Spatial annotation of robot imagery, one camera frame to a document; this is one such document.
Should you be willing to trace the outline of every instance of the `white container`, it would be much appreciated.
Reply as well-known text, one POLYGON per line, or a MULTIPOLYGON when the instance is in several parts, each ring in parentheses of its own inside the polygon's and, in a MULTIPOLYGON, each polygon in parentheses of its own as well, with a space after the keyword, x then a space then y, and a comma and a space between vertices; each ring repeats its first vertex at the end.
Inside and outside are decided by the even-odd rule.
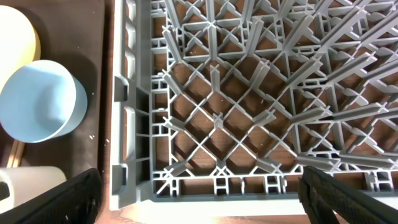
POLYGON ((73 131, 87 110, 81 83, 57 62, 18 69, 0 94, 0 123, 14 139, 41 142, 73 131))
POLYGON ((10 196, 0 200, 0 213, 33 199, 66 181, 56 167, 18 167, 0 169, 0 182, 6 183, 10 196))

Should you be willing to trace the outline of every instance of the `dish rack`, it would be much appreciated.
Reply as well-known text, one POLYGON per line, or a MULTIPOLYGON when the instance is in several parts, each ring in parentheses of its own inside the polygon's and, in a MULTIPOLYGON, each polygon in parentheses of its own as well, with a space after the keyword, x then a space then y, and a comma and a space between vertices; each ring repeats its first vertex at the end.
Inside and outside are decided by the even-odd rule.
POLYGON ((397 23, 394 1, 115 1, 110 209, 304 213, 303 166, 397 208, 397 23))

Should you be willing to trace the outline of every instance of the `yellow bowl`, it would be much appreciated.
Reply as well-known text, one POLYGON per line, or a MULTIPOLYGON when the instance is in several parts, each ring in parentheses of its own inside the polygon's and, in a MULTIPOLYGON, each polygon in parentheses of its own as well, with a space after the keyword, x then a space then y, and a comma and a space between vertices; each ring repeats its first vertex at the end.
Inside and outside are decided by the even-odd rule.
POLYGON ((23 13, 0 6, 0 92, 19 68, 40 59, 40 40, 23 13))

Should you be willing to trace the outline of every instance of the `wooden surface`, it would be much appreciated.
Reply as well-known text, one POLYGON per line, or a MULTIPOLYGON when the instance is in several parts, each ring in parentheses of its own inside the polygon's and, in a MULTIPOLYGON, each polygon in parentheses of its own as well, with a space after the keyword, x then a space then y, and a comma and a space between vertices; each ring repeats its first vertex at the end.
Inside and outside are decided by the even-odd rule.
MULTIPOLYGON (((111 84, 112 84, 112 63, 113 63, 113 27, 114 27, 114 0, 106 0, 106 10, 105 10, 105 45, 104 45, 104 58, 106 61, 103 62, 103 72, 106 75, 106 82, 103 82, 103 92, 101 95, 103 102, 106 103, 106 112, 103 117, 106 120, 104 127, 105 137, 103 142, 99 144, 104 146, 104 151, 98 152, 98 164, 99 171, 102 172, 103 176, 103 206, 99 212, 96 223, 103 224, 116 224, 116 223, 227 223, 227 224, 238 224, 238 223, 310 223, 306 215, 291 215, 291 216, 261 216, 261 217, 206 217, 206 214, 197 213, 198 217, 182 217, 182 214, 178 214, 178 211, 172 211, 173 217, 168 216, 156 216, 156 215, 146 215, 142 216, 137 214, 133 206, 126 207, 120 211, 110 211, 109 210, 109 156, 110 156, 110 144, 107 140, 111 140, 111 84)), ((159 62, 156 62, 160 67, 165 66, 164 59, 162 57, 156 58, 159 62)), ((221 108, 213 108, 211 105, 208 107, 212 110, 222 110, 221 108)))

